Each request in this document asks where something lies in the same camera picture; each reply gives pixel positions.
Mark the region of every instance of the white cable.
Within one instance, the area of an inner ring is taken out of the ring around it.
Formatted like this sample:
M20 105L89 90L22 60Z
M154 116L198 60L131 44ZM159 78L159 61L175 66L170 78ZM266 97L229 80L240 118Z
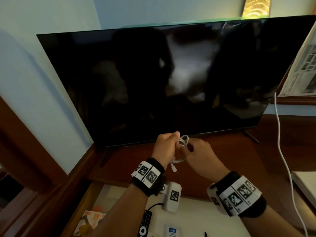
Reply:
M302 222L302 225L303 225L303 228L304 228L304 232L305 232L305 236L308 237L308 233L307 233L307 229L306 229L306 226L305 226L305 223L302 219L302 217L300 216L297 208L296 208L296 204L295 204L295 200L294 200L294 190L293 190L293 182L292 182L292 177L291 177L291 172L290 172L290 169L288 167L288 164L286 163L286 160L282 154L282 151L281 151L281 148L280 148L280 132L281 132L281 127L280 127L280 119L279 119L279 116L277 114L277 97L276 97L276 93L274 93L274 110L276 112L276 120L277 120L277 148L279 150L279 153L282 157L282 160L284 162L284 165L286 167L286 170L288 172L288 175L289 175L289 178L290 178L290 185L291 185L291 194L292 194L292 202L293 202L293 206L294 206L294 209L297 213L297 216L300 218L300 221Z
M180 142L180 145L183 145L183 146L187 147L187 145L188 145L188 143L189 143L189 137L188 137L188 135L183 135L183 136L180 137L180 139L179 139L178 141ZM182 162L182 161L184 161L184 160L185 160L185 158L183 158L183 159L177 159L177 160L172 160L172 161L170 162L170 165L171 165L172 170L173 170L174 172L177 172L177 168L173 165L173 163L180 163L180 162Z

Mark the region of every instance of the black tv screen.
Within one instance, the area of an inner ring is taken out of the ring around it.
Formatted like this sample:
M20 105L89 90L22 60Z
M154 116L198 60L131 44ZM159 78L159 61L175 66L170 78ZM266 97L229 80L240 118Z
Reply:
M37 35L97 147L254 127L316 16Z

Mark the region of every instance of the blue label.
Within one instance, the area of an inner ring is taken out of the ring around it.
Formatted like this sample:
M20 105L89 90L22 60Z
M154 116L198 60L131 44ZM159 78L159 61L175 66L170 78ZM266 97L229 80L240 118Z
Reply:
M177 229L169 228L169 236L176 236L177 235Z

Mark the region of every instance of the person's right hand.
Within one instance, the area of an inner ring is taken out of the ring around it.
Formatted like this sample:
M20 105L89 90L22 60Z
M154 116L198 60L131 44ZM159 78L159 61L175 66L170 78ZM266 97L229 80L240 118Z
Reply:
M193 151L189 151L180 144L176 145L176 148L185 156L187 162L199 175L217 183L230 172L214 154L208 142L190 138L189 145L193 147Z

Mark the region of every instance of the black remote control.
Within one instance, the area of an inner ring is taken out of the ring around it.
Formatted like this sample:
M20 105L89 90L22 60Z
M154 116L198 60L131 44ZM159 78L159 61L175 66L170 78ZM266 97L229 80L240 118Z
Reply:
M137 237L146 237L148 235L148 227L150 224L152 214L153 213L151 211L144 212L143 219L139 227L139 232L137 233Z

